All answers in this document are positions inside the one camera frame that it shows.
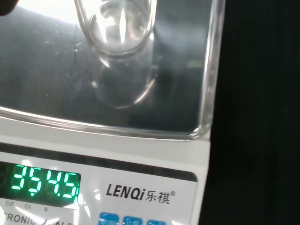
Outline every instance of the glass beaker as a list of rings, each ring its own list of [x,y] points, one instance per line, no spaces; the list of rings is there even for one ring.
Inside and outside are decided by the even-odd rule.
[[[109,55],[131,53],[149,38],[157,0],[75,0],[87,39]]]

